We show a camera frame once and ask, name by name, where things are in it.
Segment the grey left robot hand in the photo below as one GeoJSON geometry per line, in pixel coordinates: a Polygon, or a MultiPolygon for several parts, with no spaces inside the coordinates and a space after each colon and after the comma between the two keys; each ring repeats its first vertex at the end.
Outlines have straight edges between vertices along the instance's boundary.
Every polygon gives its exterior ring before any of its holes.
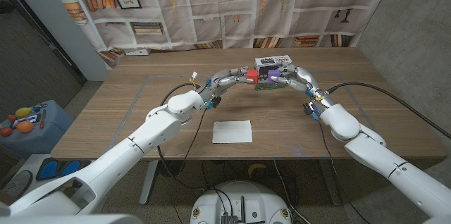
{"type": "Polygon", "coordinates": [[[211,76],[198,91],[204,102],[224,94],[228,88],[238,83],[253,84],[255,80],[247,77],[248,67],[224,69],[211,76]]]}

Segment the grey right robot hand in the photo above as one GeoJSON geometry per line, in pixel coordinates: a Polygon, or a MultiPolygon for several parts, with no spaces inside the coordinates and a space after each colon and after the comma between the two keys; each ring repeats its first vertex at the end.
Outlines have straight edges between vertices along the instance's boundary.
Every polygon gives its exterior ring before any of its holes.
{"type": "Polygon", "coordinates": [[[335,102],[322,90],[314,76],[305,68],[294,66],[292,63],[279,63],[278,73],[268,77],[272,82],[283,83],[298,92],[305,93],[320,108],[326,109],[335,102]]]}

